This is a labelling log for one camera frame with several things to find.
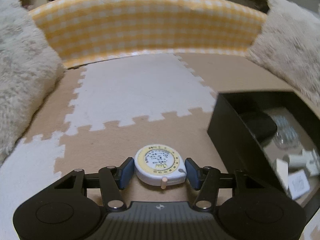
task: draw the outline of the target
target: beige foam tile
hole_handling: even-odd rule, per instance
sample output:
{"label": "beige foam tile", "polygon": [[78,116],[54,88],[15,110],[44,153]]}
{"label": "beige foam tile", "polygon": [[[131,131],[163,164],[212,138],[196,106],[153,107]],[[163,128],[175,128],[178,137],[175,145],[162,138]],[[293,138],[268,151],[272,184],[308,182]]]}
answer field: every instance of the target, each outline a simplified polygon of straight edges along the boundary
{"label": "beige foam tile", "polygon": [[187,68],[194,70],[195,76],[204,79],[203,84],[214,91],[294,90],[320,118],[320,107],[282,79],[244,57],[196,53],[175,55]]}
{"label": "beige foam tile", "polygon": [[320,239],[320,209],[305,226],[300,240],[318,240]]}
{"label": "beige foam tile", "polygon": [[[160,143],[177,150],[183,159],[191,157],[199,166],[211,165],[226,169],[207,135],[211,113],[191,109],[191,115],[178,117],[175,112],[163,114],[164,120],[148,121],[148,116],[134,118],[135,125],[118,127],[118,122],[105,123],[105,129],[89,131],[90,126],[78,128],[73,136],[63,135],[60,143],[65,145],[64,158],[58,158],[55,171],[63,175],[75,168],[86,173],[98,172],[107,165],[119,166],[127,157],[134,157],[145,145]],[[185,183],[170,186],[166,190],[146,185],[134,176],[123,196],[130,201],[191,201],[197,192]],[[101,204],[100,192],[89,190],[88,196]],[[218,203],[231,197],[231,190],[219,191]]]}

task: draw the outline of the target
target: yellow gingham fabric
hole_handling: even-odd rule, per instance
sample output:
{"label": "yellow gingham fabric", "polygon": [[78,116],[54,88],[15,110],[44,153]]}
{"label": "yellow gingham fabric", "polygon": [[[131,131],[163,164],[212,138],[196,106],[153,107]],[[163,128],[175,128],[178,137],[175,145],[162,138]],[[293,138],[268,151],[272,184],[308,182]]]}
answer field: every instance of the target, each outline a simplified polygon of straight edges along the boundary
{"label": "yellow gingham fabric", "polygon": [[30,15],[66,67],[148,53],[244,55],[266,19],[225,0],[55,0]]}

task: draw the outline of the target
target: tape measure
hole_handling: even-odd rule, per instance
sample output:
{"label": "tape measure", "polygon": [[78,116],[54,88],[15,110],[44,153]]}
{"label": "tape measure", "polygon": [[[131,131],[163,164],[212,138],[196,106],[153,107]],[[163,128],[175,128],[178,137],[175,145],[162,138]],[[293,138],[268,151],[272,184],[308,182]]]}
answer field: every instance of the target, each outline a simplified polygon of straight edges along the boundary
{"label": "tape measure", "polygon": [[134,163],[136,174],[144,183],[166,186],[183,183],[187,171],[180,154],[162,144],[147,145],[138,150]]}

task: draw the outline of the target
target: open box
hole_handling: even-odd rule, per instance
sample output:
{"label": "open box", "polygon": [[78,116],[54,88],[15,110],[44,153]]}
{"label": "open box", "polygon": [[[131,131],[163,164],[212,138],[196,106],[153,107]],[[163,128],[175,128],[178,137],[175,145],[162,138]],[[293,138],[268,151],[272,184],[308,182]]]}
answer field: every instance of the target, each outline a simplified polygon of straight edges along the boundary
{"label": "open box", "polygon": [[[244,169],[284,192],[271,167],[275,147],[262,147],[249,131],[240,114],[263,111],[281,113],[300,136],[301,145],[320,149],[320,120],[293,91],[250,91],[220,93],[208,127],[208,135],[215,145],[229,173]],[[320,208],[320,181],[313,177],[310,191],[298,199],[309,221]]]}

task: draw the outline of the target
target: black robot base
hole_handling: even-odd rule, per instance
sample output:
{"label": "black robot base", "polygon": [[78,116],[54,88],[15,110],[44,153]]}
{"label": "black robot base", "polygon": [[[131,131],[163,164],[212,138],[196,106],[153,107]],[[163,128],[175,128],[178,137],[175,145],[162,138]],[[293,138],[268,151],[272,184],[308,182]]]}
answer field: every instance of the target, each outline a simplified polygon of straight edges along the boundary
{"label": "black robot base", "polygon": [[[187,158],[187,178],[199,190],[194,203],[132,202],[120,194],[134,160],[98,173],[75,169],[21,204],[13,224],[21,240],[298,240],[304,210],[285,194],[245,171],[223,174]],[[87,198],[100,188],[103,206]],[[220,188],[233,197],[216,206]]]}

